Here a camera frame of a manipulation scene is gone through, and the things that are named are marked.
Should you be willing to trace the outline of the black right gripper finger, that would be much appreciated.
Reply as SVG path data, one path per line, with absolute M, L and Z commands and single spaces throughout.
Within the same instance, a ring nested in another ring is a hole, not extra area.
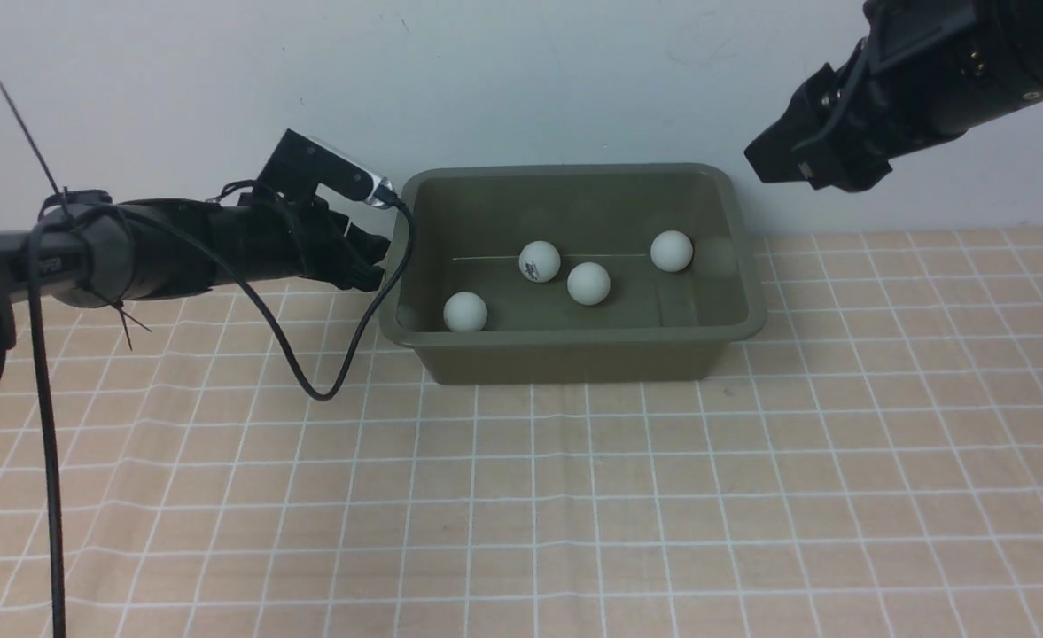
M 841 169 L 830 141 L 829 121 L 841 90 L 797 89 L 787 109 L 745 148 L 744 156 L 765 185 L 838 185 Z

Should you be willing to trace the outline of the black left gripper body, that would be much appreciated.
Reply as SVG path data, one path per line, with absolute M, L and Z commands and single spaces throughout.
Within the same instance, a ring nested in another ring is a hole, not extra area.
M 220 208 L 220 255 L 246 283 L 301 277 L 354 287 L 346 264 L 347 215 L 321 198 L 292 218 L 261 203 Z

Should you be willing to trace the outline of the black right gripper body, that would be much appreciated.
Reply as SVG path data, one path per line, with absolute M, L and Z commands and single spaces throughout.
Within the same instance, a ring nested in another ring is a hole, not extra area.
M 816 190 L 865 192 L 886 178 L 891 161 L 969 129 L 933 118 L 983 65 L 969 52 L 990 11 L 978 1 L 866 1 L 862 10 L 867 36 L 841 67 L 824 65 L 805 83 L 815 121 L 805 178 Z

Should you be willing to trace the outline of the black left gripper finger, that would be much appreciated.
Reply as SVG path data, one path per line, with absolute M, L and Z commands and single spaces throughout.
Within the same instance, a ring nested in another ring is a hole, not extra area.
M 346 224 L 346 263 L 351 267 L 375 267 L 382 265 L 390 250 L 391 239 L 383 235 L 368 234 L 354 222 Z
M 382 266 L 369 265 L 362 260 L 339 259 L 335 265 L 335 286 L 342 291 L 374 293 L 384 283 Z

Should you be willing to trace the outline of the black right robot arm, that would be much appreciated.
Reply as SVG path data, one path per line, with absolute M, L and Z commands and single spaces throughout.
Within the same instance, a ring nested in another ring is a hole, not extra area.
M 745 148 L 765 185 L 866 192 L 894 160 L 1043 102 L 1043 1 L 866 1 L 864 15 L 849 59 Z

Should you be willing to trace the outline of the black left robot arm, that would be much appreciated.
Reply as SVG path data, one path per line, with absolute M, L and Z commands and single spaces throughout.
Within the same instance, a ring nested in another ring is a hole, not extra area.
M 229 285 L 302 277 L 372 292 L 390 241 L 355 226 L 322 198 L 284 206 L 243 195 L 237 206 L 157 198 L 105 215 L 101 191 L 72 195 L 67 210 L 47 199 L 40 292 L 67 306 L 189 298 Z M 28 296 L 28 235 L 0 234 L 0 378 L 16 342 L 13 306 Z

